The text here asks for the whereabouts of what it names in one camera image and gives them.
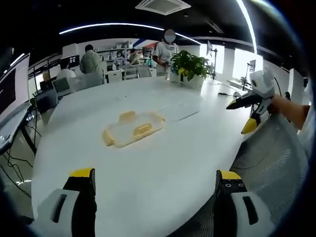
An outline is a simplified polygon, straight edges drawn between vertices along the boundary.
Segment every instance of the white table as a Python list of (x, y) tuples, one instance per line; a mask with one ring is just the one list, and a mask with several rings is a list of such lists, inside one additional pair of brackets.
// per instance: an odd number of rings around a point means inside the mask
[[(34, 216), (70, 171), (94, 167), (97, 237), (161, 237), (183, 225), (213, 194), (216, 171), (231, 167), (250, 114), (250, 108), (226, 110), (233, 98), (217, 93), (234, 90), (209, 83), (197, 92), (141, 78), (63, 98), (34, 163)], [(103, 129), (131, 110), (162, 114), (165, 128), (124, 148), (107, 147)]]
[[(243, 88), (243, 84), (238, 82), (238, 81), (235, 81), (235, 80), (226, 80), (228, 81), (228, 83), (231, 85), (231, 86), (234, 86), (234, 87), (237, 87), (238, 89), (241, 89)], [(249, 85), (245, 85), (245, 91), (248, 92), (248, 91), (251, 91), (251, 87)]]

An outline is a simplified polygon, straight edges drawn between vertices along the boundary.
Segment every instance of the led light strip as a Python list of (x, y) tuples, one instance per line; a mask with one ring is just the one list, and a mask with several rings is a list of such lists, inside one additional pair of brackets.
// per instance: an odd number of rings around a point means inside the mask
[(257, 53), (257, 44), (256, 44), (255, 32), (253, 31), (253, 27), (252, 27), (251, 20), (250, 20), (249, 14), (247, 12), (247, 9), (246, 9), (245, 5), (243, 4), (242, 0), (236, 0), (236, 1), (237, 1), (238, 5), (243, 13), (243, 16), (246, 19), (246, 22), (247, 22), (247, 25), (248, 25), (248, 28), (250, 31), (251, 39), (252, 39), (254, 53), (258, 54)]
[(17, 61), (19, 61), (20, 58), (22, 58), (25, 55), (25, 53), (22, 53), (17, 59), (13, 61), (13, 63), (10, 64), (10, 67), (12, 67)]
[[(93, 25), (86, 25), (86, 26), (75, 27), (75, 28), (72, 28), (72, 29), (69, 29), (69, 30), (62, 31), (59, 34), (62, 35), (64, 33), (68, 33), (68, 32), (71, 32), (71, 31), (76, 31), (76, 30), (89, 28), (89, 27), (95, 27), (95, 26), (119, 26), (119, 25), (123, 25), (123, 26), (139, 26), (139, 27), (146, 27), (146, 28), (151, 28), (151, 29), (155, 29), (155, 30), (159, 30), (159, 31), (164, 31), (163, 28), (154, 27), (154, 26), (147, 26), (147, 25), (140, 25), (140, 24), (132, 24), (132, 23), (102, 23), (102, 24), (93, 24)], [(188, 40), (191, 40), (191, 41), (193, 41), (195, 43), (198, 43), (199, 45), (202, 45), (200, 42), (198, 42), (198, 41), (196, 41), (196, 40), (194, 40), (194, 39), (192, 39), (190, 37), (181, 35), (179, 33), (176, 33), (176, 35), (181, 36), (183, 38), (186, 38)]]

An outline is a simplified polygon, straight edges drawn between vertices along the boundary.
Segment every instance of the white chair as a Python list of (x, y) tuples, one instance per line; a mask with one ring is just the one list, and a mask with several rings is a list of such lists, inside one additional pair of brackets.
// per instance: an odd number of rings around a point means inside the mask
[(137, 72), (140, 78), (150, 78), (152, 76), (148, 65), (137, 65)]
[(124, 73), (124, 80), (135, 79), (135, 78), (139, 78), (139, 75), (137, 72), (137, 65), (126, 66), (125, 73)]
[(103, 75), (98, 72), (88, 73), (83, 75), (84, 88), (88, 89), (104, 83)]
[(108, 71), (109, 83), (120, 82), (123, 80), (122, 72), (120, 70)]
[(157, 69), (156, 68), (150, 68), (150, 73), (152, 74), (152, 77), (157, 76)]
[(58, 103), (64, 96), (72, 93), (67, 78), (53, 80), (52, 84), (56, 91), (56, 103)]

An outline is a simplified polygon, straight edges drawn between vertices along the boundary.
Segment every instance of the ceiling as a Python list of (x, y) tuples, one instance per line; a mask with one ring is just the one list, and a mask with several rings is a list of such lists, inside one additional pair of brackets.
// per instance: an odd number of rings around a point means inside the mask
[[(236, 0), (185, 0), (192, 7), (170, 14), (159, 15), (135, 9), (140, 0), (98, 1), (89, 0), (29, 0), (19, 3), (1, 3), (2, 11), (9, 9), (11, 14), (0, 14), (1, 36), (5, 46), (13, 46), (16, 54), (31, 52), (32, 62), (60, 51), (62, 46), (106, 38), (143, 38), (159, 40), (162, 32), (154, 29), (132, 26), (105, 26), (81, 29), (59, 35), (60, 31), (73, 27), (109, 22), (126, 22), (170, 28), (189, 37), (224, 37), (252, 42), (247, 22)], [(254, 28), (257, 44), (280, 57), (264, 54), (270, 61), (283, 64), (286, 68), (297, 68), (303, 75), (307, 68), (301, 59), (300, 51), (290, 40), (284, 25), (275, 21), (271, 14), (263, 11), (260, 0), (243, 0)], [(282, 0), (273, 1), (285, 9)], [(215, 31), (218, 27), (222, 33)], [(193, 42), (177, 37), (178, 44)], [(238, 46), (235, 43), (225, 46)]]

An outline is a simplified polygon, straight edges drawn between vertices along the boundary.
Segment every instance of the potted plant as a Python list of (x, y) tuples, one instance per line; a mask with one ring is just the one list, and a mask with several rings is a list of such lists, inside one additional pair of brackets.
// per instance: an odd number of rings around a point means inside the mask
[(182, 50), (179, 53), (175, 53), (171, 59), (171, 82), (184, 81), (184, 77), (188, 75), (189, 64), (191, 54), (188, 51)]
[(214, 67), (208, 64), (208, 59), (197, 57), (185, 50), (175, 54), (171, 61), (171, 71), (180, 75), (181, 81), (187, 87), (201, 88), (207, 76), (214, 72)]

